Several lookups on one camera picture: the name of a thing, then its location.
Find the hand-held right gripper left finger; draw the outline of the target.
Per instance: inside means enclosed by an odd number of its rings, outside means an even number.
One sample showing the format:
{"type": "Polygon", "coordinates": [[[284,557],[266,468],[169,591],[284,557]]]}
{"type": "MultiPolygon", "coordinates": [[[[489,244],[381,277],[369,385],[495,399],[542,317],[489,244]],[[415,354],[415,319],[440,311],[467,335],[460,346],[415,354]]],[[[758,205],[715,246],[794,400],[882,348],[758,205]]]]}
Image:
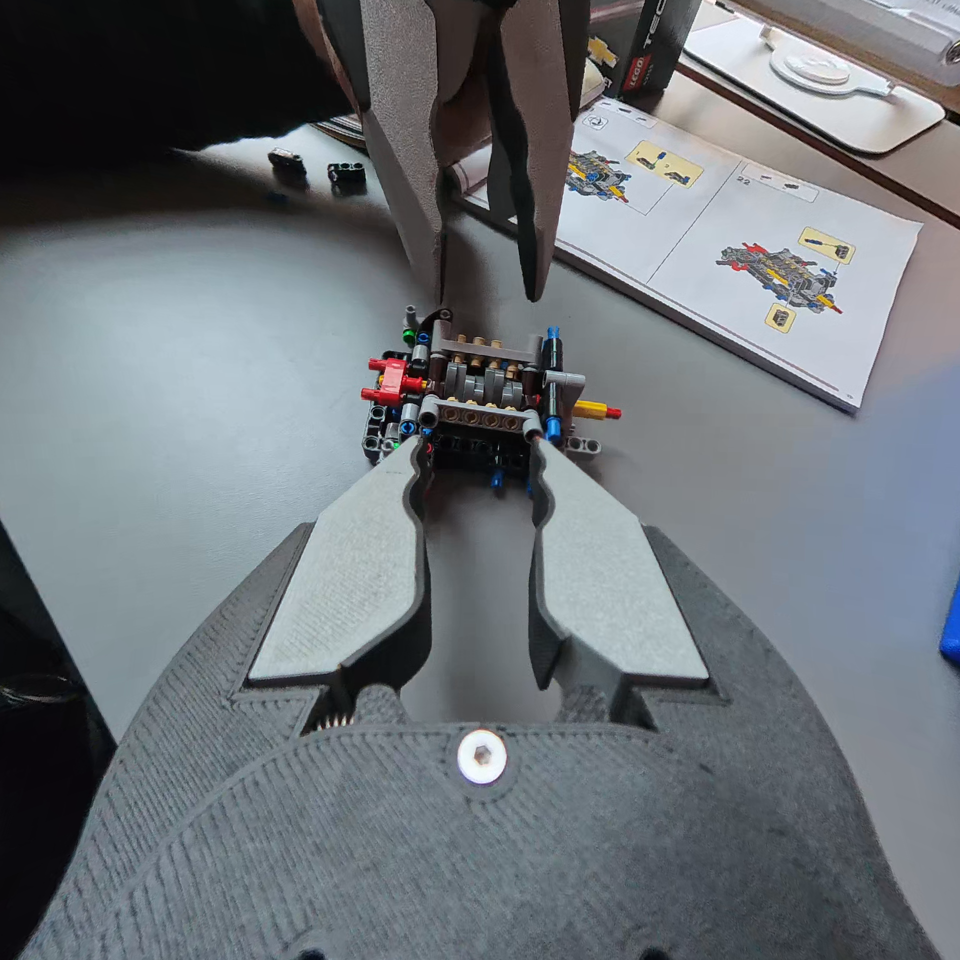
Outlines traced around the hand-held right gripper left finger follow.
{"type": "Polygon", "coordinates": [[[246,679],[403,687],[431,650],[426,441],[408,438],[319,516],[246,679]]]}

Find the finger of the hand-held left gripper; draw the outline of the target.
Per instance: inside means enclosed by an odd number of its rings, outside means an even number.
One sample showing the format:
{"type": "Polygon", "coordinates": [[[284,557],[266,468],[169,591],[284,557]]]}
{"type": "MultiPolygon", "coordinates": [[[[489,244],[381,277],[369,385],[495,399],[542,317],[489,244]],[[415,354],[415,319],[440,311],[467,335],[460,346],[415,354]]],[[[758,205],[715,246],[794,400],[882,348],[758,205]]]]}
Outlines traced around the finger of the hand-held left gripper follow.
{"type": "Polygon", "coordinates": [[[443,300],[445,228],[439,105],[461,89],[482,18],[476,2],[362,1],[366,149],[418,284],[443,300]]]}
{"type": "Polygon", "coordinates": [[[486,56],[493,218],[515,218],[526,297],[543,295],[564,196],[587,56],[588,1],[518,1],[486,56]]]}

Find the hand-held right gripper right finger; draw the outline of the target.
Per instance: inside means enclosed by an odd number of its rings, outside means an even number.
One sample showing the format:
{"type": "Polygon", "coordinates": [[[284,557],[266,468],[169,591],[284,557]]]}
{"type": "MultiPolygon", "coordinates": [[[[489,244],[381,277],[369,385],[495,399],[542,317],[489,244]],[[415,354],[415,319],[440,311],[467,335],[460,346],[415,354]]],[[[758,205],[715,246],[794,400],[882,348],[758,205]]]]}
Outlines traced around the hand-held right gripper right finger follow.
{"type": "Polygon", "coordinates": [[[592,687],[612,719],[632,688],[711,674],[640,519],[544,438],[530,458],[529,658],[540,690],[592,687]]]}

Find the multicoloured lego engine assembly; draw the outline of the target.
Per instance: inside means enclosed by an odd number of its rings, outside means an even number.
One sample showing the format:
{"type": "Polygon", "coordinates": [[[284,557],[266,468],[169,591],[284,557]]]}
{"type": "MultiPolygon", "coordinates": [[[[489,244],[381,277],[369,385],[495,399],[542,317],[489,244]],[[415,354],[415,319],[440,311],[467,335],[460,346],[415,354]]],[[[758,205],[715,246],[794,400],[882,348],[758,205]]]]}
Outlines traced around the multicoloured lego engine assembly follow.
{"type": "Polygon", "coordinates": [[[433,471],[483,474],[500,495],[508,481],[530,482],[531,442],[560,453],[597,456],[601,443],[578,431],[579,421],[616,422],[622,411],[585,399],[586,378],[566,369],[557,325],[526,346],[453,332],[453,313],[405,309],[403,347],[368,360],[374,383],[362,450],[376,466],[404,442],[424,438],[433,471]]]}

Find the black lego box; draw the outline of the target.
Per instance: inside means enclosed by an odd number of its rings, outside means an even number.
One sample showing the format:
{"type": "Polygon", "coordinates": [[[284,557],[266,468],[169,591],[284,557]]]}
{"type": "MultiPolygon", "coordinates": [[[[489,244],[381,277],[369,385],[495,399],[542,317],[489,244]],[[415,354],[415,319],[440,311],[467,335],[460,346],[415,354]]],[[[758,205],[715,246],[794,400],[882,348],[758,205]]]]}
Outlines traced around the black lego box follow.
{"type": "Polygon", "coordinates": [[[634,98],[666,90],[700,11],[700,1],[591,1],[587,57],[606,95],[634,98]]]}

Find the lego instruction booklet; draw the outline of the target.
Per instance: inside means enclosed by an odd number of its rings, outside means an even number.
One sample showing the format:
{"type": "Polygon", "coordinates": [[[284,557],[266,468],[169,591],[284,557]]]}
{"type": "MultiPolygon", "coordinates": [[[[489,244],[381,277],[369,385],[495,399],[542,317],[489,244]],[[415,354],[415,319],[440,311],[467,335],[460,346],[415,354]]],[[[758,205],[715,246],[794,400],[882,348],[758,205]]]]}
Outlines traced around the lego instruction booklet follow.
{"type": "Polygon", "coordinates": [[[555,255],[855,414],[921,228],[601,97],[555,255]]]}

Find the person's left hand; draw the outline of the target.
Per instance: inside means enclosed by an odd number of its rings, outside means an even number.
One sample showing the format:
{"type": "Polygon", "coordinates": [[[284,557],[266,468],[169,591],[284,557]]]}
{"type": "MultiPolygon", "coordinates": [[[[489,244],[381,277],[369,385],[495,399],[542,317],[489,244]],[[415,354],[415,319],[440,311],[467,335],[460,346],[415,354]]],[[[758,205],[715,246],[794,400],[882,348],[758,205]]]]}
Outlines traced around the person's left hand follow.
{"type": "Polygon", "coordinates": [[[431,134],[438,167],[452,167],[491,140],[485,76],[473,72],[449,101],[437,106],[431,134]]]}

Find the person's dark clothing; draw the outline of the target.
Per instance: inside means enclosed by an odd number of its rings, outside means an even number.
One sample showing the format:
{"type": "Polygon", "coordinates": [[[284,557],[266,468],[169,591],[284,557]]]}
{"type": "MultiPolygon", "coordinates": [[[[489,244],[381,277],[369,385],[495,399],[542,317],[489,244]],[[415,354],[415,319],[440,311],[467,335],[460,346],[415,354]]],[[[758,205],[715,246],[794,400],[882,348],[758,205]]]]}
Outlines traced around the person's dark clothing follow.
{"type": "Polygon", "coordinates": [[[3,1],[2,173],[283,136],[352,110],[312,2],[3,1]]]}

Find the white round pad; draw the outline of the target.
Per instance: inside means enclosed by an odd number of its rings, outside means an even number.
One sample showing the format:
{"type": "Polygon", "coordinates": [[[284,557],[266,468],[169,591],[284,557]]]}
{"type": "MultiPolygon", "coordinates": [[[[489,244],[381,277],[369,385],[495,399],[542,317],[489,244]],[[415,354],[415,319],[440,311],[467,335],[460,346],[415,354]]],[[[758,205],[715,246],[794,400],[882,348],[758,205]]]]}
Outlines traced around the white round pad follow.
{"type": "Polygon", "coordinates": [[[759,38],[770,53],[774,74],[797,89],[833,98],[884,98],[895,89],[894,81],[770,25],[760,30],[759,38]]]}

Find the silver monitor stand base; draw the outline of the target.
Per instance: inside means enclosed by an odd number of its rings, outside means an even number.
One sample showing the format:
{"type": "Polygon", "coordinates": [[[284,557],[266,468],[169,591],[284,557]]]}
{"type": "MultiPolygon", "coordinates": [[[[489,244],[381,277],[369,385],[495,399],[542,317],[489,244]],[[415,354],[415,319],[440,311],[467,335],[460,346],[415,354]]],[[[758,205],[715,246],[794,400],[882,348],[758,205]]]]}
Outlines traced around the silver monitor stand base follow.
{"type": "Polygon", "coordinates": [[[938,103],[899,85],[884,98],[834,98],[799,89],[771,69],[770,53],[760,39],[762,28],[748,18],[736,18],[693,30],[684,52],[765,105],[855,153],[887,154],[946,117],[938,103]]]}

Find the blue plastic storage bin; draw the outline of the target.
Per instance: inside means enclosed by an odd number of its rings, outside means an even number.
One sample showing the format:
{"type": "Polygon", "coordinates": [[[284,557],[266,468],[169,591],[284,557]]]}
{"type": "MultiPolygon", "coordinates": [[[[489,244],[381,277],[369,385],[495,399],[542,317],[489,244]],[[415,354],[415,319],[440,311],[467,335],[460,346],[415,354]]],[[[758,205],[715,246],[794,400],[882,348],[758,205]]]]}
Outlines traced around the blue plastic storage bin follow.
{"type": "Polygon", "coordinates": [[[941,656],[959,668],[959,620],[960,620],[960,583],[957,580],[953,594],[943,622],[941,637],[939,640],[939,652],[941,656]]]}

